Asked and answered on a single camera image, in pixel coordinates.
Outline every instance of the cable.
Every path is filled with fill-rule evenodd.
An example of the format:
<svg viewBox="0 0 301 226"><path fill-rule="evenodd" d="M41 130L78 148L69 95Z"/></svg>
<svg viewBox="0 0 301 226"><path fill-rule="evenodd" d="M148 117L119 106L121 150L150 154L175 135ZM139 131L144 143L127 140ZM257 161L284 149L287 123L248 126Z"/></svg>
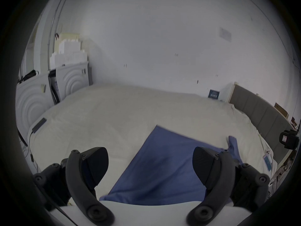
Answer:
<svg viewBox="0 0 301 226"><path fill-rule="evenodd" d="M276 31L276 33L277 33L277 35L279 36L279 38L280 38L280 40L281 40L281 42L282 42L282 44L283 44L283 46L284 46L284 49L285 49L285 51L286 51L286 53L288 54L288 57L292 60L292 62L293 62L293 65L294 66L296 66L295 64L294 64L294 59L289 55L289 53L288 53L288 51L287 51L287 49L286 49L286 47L285 47L285 45L284 45L284 43L283 43L283 41L282 41L282 39L281 39L281 37L280 37L280 35L279 35L279 33L277 32L277 30L276 30L276 28L274 27L274 25L272 24L272 22L269 20L269 18L268 18L268 16L266 16L265 15L265 13L260 9L260 7L258 7L258 5L256 4L256 3L254 3L252 0L250 0L261 12L262 12L262 14L267 18L267 20L270 22L270 24L273 26L273 28L275 29L275 31Z"/></svg>
<svg viewBox="0 0 301 226"><path fill-rule="evenodd" d="M31 154L31 149L30 149L30 137L31 137L31 134L30 134L29 140L28 140L28 148L29 148L29 150L30 150L30 154Z"/></svg>
<svg viewBox="0 0 301 226"><path fill-rule="evenodd" d="M26 154L25 158L28 156L28 153L29 153L29 150L27 151L27 154Z"/></svg>
<svg viewBox="0 0 301 226"><path fill-rule="evenodd" d="M67 219L69 219L74 225L78 226L57 204L52 200L51 197L48 196L48 194L45 192L44 188L42 188L38 183L36 183L36 180L34 180L36 186L40 190L40 192L44 195L45 198L50 202L52 206L54 206L60 213L62 213Z"/></svg>

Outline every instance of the blue cloth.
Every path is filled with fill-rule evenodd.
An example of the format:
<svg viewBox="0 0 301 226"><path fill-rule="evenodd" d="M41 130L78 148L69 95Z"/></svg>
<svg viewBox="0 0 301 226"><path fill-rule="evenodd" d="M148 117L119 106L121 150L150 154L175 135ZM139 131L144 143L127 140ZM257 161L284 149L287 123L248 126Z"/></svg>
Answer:
<svg viewBox="0 0 301 226"><path fill-rule="evenodd" d="M229 150L241 161L235 141L231 138ZM99 200L134 205L203 201L206 188L192 167L197 146L223 150L156 126L110 193Z"/></svg>

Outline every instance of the white bedsheet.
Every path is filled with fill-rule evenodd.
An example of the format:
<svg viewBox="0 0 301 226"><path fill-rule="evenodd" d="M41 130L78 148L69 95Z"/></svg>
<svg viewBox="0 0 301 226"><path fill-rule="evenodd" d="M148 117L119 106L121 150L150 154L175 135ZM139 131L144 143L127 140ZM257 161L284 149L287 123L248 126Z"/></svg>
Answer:
<svg viewBox="0 0 301 226"><path fill-rule="evenodd" d="M277 168L273 160L272 174L267 170L263 156L272 150L245 114L193 94L94 85L66 97L42 117L47 122L30 137L41 170L60 163L73 149L107 149L109 168L95 188L97 198L109 193L156 125L220 148L228 148L227 138L234 136L243 162L269 176Z"/></svg>

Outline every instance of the smartphone with screen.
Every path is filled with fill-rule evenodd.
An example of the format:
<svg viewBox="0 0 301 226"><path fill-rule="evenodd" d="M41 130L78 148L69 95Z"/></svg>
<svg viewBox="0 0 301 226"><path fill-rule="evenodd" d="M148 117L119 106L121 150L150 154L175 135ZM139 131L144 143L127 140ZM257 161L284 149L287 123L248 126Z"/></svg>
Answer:
<svg viewBox="0 0 301 226"><path fill-rule="evenodd" d="M272 170L272 165L271 165L271 163L270 163L270 161L269 161L268 156L267 156L267 155L264 155L264 156L263 156L263 160L264 160L265 165L266 165L266 167L268 168L268 170L271 171L271 170Z"/></svg>

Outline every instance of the upholstered headboard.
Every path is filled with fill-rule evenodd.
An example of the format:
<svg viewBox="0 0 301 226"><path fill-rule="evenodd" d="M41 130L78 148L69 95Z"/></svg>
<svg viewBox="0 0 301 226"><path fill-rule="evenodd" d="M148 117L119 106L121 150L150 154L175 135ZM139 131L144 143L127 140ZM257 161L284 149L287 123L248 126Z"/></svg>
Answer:
<svg viewBox="0 0 301 226"><path fill-rule="evenodd" d="M279 142L284 130L293 129L288 120L275 107L261 97L235 84L228 102L244 112L274 152L278 168L288 158L291 150Z"/></svg>

